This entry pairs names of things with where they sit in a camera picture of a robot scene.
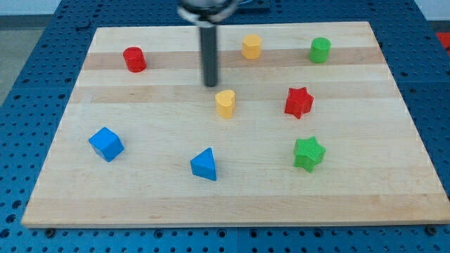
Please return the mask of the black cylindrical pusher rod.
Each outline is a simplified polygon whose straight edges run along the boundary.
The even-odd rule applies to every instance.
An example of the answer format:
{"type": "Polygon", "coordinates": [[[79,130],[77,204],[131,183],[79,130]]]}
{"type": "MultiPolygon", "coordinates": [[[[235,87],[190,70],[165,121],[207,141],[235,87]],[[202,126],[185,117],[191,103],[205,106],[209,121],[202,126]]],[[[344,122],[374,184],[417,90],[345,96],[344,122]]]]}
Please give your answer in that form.
{"type": "Polygon", "coordinates": [[[199,33],[203,84],[206,87],[215,87],[219,76],[217,27],[201,27],[199,33]]]}

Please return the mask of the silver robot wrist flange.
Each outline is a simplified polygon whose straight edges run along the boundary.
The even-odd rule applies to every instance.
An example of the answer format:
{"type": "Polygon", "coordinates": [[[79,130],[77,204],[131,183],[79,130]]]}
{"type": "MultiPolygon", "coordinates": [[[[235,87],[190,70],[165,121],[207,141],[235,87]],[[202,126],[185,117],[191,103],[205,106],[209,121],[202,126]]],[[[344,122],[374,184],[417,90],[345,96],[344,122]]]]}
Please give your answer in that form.
{"type": "Polygon", "coordinates": [[[239,0],[179,0],[177,13],[198,27],[213,27],[238,9],[239,0]]]}

